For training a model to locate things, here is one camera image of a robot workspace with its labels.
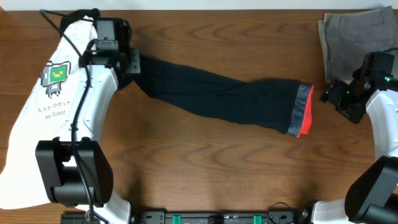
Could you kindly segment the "black leggings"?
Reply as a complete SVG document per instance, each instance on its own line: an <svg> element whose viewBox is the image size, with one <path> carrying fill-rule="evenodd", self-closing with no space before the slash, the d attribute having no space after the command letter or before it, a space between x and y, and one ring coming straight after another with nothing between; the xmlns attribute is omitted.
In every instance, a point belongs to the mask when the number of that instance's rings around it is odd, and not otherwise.
<svg viewBox="0 0 398 224"><path fill-rule="evenodd" d="M140 56L141 72L123 78L149 97L193 114L231 123L257 125L300 137L312 125L314 86L299 80L244 82L206 70Z"/></svg>

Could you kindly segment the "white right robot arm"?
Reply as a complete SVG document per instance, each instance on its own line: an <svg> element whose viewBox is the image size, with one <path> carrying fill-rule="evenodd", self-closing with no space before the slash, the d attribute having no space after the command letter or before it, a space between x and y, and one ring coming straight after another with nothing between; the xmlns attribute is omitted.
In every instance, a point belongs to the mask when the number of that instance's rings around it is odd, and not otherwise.
<svg viewBox="0 0 398 224"><path fill-rule="evenodd" d="M383 77L375 84L366 112L376 161L345 198L314 203L307 223L397 223L397 80Z"/></svg>

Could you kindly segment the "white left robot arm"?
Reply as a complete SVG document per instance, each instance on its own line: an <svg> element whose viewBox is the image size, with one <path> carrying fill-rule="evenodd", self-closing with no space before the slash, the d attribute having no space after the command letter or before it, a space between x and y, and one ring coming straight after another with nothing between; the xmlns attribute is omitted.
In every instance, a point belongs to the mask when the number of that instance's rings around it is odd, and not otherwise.
<svg viewBox="0 0 398 224"><path fill-rule="evenodd" d="M80 80L70 112L52 140L38 142L35 158L49 201L85 211L62 223L134 223L131 204L113 189L99 141L119 84L141 72L139 51L129 46L128 21L99 17L88 23L97 36L77 53Z"/></svg>

